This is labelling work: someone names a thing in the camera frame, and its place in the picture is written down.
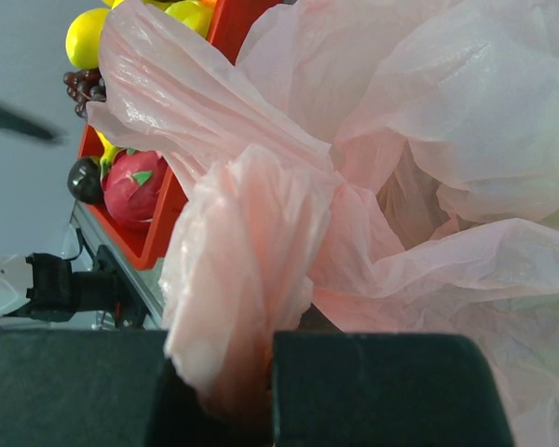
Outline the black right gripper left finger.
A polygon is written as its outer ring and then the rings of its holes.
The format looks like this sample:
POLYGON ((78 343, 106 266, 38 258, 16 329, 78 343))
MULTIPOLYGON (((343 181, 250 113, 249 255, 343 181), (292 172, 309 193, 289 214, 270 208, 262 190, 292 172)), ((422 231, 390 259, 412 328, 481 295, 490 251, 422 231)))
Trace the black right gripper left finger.
POLYGON ((0 331, 0 446, 267 446, 201 409, 157 331, 0 331))

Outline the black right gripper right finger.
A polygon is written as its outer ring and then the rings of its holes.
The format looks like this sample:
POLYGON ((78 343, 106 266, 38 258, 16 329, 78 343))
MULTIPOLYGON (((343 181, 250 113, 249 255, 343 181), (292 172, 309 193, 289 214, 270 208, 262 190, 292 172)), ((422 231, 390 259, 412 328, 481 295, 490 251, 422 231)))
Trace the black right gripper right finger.
POLYGON ((493 374, 445 334, 279 332, 278 446, 512 446, 493 374))

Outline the pink plastic bag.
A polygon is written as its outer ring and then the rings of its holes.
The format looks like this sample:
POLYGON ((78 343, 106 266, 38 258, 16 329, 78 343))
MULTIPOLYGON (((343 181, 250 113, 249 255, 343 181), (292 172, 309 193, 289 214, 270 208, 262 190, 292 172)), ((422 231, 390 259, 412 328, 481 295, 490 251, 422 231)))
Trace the pink plastic bag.
POLYGON ((230 62, 159 9, 108 15, 89 123, 188 202, 159 284, 205 411, 268 418, 274 331, 457 332, 520 446, 559 446, 559 1, 299 1, 230 62))

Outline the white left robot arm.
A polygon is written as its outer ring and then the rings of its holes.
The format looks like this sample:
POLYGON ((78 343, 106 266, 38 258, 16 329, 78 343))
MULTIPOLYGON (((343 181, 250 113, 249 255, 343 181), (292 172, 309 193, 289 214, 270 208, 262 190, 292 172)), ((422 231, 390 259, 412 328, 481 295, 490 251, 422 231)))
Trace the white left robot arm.
POLYGON ((46 253, 0 258, 15 317, 100 312, 110 331, 0 329, 0 446, 267 446, 209 416, 148 331, 143 299, 112 261, 74 271, 46 253))

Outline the dark fake passion fruit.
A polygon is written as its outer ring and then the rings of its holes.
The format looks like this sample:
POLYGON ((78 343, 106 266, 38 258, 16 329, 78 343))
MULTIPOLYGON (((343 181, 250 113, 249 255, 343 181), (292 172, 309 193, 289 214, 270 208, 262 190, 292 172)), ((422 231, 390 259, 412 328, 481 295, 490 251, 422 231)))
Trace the dark fake passion fruit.
POLYGON ((78 158, 69 170, 67 187, 77 201, 89 205, 101 205, 103 190, 99 158, 96 156, 78 158))

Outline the pink fake dragon fruit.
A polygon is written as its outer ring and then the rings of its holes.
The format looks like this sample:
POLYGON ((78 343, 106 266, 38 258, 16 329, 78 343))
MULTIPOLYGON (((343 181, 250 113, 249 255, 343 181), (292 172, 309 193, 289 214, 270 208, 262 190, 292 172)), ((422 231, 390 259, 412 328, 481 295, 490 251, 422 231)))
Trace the pink fake dragon fruit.
POLYGON ((120 226, 146 232, 153 220, 167 163, 156 151, 123 151, 104 185, 104 203, 120 226))

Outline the yellow fake banana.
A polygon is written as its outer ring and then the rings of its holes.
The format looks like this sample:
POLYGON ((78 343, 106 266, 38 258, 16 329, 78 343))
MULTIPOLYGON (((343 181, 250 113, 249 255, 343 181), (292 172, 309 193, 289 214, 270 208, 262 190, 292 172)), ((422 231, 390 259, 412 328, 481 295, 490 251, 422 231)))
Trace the yellow fake banana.
POLYGON ((95 132, 102 143, 103 148, 102 156, 99 160, 101 180, 103 181, 112 168, 116 160, 116 156, 120 152, 121 148, 110 143, 98 130, 95 130, 95 132))

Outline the dark purple fake grapes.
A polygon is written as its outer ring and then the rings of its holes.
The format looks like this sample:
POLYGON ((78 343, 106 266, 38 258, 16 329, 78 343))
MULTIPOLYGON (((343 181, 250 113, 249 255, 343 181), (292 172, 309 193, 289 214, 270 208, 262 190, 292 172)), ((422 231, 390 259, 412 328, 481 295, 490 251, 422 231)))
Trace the dark purple fake grapes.
POLYGON ((67 95, 75 101, 75 114, 86 120, 89 102, 106 102, 106 86, 98 68, 66 72, 62 77, 67 95))

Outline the yellow fake lemon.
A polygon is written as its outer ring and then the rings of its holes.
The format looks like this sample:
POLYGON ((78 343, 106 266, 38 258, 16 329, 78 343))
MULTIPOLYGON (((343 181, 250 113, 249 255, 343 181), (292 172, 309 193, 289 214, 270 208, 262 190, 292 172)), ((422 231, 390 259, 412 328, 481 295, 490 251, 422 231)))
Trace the yellow fake lemon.
POLYGON ((202 1, 179 1, 168 6, 165 12, 203 38, 208 36, 213 8, 206 3, 202 1))
POLYGON ((78 15, 70 24, 65 37, 65 51, 74 67, 98 67, 100 35, 109 12, 108 8, 93 8, 78 15))

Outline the red plastic tray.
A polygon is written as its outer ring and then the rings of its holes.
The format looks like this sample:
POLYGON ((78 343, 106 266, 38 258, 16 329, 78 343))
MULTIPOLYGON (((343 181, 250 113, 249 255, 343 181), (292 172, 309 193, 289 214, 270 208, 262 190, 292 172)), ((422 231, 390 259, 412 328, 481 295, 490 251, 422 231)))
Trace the red plastic tray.
MULTIPOLYGON (((235 62, 252 24, 279 0, 220 0, 213 3, 207 40, 230 61, 235 62)), ((172 228, 187 202, 183 189, 170 169, 165 171, 155 213, 145 231, 127 229, 115 222, 102 205, 82 204, 123 258, 138 270, 152 268, 165 256, 172 228)))

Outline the aluminium mounting rail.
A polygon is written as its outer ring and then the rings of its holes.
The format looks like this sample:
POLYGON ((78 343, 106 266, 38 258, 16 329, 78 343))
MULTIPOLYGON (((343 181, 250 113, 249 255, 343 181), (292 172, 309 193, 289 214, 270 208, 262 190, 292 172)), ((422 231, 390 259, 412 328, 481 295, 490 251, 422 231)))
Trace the aluminium mounting rail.
POLYGON ((158 260, 156 266, 149 270, 140 271, 134 268, 85 204, 75 203, 70 224, 75 230, 79 230, 83 237, 84 252, 87 255, 83 254, 81 259, 85 260, 90 256, 95 265, 98 264, 98 260, 111 260, 123 282, 143 301, 146 314, 143 326, 146 329, 160 329, 164 299, 157 280, 161 273, 162 261, 158 260))

